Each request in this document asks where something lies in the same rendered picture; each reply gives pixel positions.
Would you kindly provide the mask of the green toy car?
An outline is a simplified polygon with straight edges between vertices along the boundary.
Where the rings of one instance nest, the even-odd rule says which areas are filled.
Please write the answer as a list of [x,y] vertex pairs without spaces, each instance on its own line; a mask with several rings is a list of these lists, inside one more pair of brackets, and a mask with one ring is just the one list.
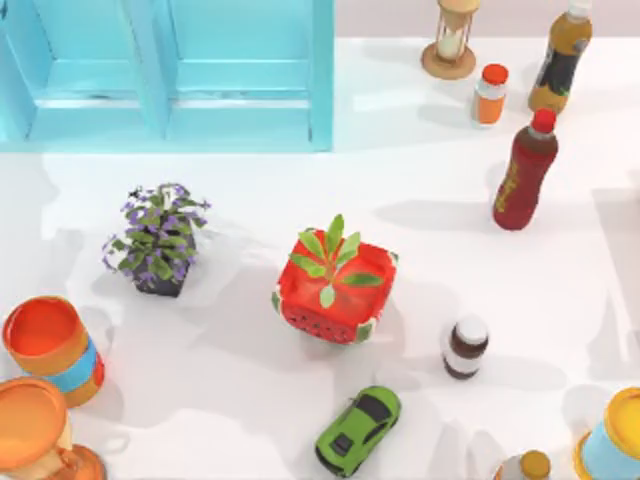
[[335,476],[353,476],[395,426],[401,408],[400,398],[387,387],[362,389],[317,438],[316,458]]

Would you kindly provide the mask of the orange cup blue band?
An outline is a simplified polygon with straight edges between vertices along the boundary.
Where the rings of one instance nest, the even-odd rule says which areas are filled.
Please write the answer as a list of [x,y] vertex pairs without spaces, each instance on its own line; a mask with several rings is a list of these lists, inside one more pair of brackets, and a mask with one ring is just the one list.
[[38,296],[16,306],[2,340],[28,375],[54,384],[70,408],[91,400],[104,383],[102,357],[75,307],[59,296]]

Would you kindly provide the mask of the small orange bottle red cap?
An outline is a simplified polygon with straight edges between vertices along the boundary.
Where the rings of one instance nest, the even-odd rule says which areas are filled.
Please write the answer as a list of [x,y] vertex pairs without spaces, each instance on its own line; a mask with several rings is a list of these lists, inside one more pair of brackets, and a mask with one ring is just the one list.
[[473,119],[481,125],[493,125],[502,115],[506,98],[508,69],[499,63],[487,64],[476,85]]

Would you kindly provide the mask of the light blue rack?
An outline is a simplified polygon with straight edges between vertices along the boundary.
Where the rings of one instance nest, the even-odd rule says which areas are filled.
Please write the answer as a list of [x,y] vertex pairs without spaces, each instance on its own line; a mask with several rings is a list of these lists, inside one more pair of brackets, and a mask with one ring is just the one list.
[[335,0],[0,0],[0,152],[333,144]]

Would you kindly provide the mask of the orange hourglass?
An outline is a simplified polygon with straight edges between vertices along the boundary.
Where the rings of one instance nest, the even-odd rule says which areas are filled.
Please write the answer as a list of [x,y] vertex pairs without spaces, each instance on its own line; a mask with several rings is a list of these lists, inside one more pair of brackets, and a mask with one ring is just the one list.
[[62,393],[34,377],[0,383],[0,475],[10,480],[107,480],[100,457],[72,441]]

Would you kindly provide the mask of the red watermelon plant pot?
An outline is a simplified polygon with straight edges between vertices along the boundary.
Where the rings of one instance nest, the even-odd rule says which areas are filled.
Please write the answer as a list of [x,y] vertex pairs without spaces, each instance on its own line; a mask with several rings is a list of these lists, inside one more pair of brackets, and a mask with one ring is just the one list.
[[396,276],[398,255],[344,235],[344,217],[327,230],[298,234],[275,290],[274,310],[287,323],[330,343],[349,345],[370,338]]

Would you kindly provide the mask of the dark red bottle red cap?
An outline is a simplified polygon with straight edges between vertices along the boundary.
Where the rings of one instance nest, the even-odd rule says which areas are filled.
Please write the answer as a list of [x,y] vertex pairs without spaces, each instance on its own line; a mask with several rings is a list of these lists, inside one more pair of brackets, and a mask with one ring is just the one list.
[[553,110],[536,110],[531,123],[513,139],[507,171],[493,204],[493,219],[504,230],[524,229],[535,213],[545,175],[559,150],[555,124]]

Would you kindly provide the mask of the purple flower plant dark pot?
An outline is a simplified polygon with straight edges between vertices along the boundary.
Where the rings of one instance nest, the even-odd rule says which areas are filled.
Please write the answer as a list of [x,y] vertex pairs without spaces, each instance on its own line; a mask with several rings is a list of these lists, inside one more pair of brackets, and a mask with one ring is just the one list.
[[182,184],[136,187],[121,208],[126,228],[102,246],[102,263],[142,293],[176,298],[195,263],[194,231],[207,225],[211,204]]

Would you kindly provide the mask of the yellow cup blue band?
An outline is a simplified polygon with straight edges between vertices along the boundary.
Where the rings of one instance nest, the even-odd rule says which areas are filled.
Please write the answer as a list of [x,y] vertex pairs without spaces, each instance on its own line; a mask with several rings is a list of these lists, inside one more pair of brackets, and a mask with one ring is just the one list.
[[573,463],[579,480],[640,480],[640,387],[613,396],[576,444]]

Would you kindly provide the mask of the white bottle yellow cap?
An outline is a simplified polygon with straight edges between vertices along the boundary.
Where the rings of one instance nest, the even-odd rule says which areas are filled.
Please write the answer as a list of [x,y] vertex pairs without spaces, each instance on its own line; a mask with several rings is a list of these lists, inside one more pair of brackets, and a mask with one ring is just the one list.
[[529,450],[506,459],[492,480],[549,480],[550,472],[549,457],[539,450]]

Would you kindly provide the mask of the wooden hourglass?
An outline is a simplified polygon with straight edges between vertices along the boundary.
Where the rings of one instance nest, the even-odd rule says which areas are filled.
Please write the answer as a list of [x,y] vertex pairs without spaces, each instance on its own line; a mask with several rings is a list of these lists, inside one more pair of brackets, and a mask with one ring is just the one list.
[[480,0],[438,0],[438,5],[436,38],[422,52],[422,67],[431,76],[443,80],[466,78],[476,65],[475,54],[468,43]]

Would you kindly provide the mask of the small brown bottle white cap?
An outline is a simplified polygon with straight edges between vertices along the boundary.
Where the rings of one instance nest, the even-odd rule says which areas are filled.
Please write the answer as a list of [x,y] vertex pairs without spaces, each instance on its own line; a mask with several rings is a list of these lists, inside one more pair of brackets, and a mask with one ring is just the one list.
[[472,378],[480,369],[489,344],[489,331],[477,316],[465,316],[445,329],[441,357],[446,372],[458,380]]

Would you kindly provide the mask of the tall amber bottle white cap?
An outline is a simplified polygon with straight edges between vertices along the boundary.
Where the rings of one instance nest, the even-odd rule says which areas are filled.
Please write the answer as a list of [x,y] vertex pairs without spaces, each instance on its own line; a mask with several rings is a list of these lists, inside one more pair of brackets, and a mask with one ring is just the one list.
[[569,0],[549,31],[548,45],[540,72],[529,94],[532,111],[541,108],[560,114],[570,95],[579,60],[592,38],[593,0]]

